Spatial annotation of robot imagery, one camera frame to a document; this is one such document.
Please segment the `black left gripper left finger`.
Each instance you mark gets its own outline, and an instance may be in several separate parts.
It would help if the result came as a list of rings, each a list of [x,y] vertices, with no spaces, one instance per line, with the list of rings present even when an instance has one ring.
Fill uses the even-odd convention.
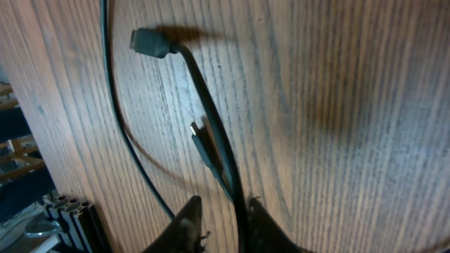
[[[202,200],[194,195],[179,211],[162,234],[143,253],[202,252]]]

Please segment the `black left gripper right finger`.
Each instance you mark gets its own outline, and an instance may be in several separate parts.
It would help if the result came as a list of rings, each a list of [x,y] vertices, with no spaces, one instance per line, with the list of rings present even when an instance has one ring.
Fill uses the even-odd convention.
[[[250,251],[256,253],[311,253],[296,245],[255,197],[247,200]]]

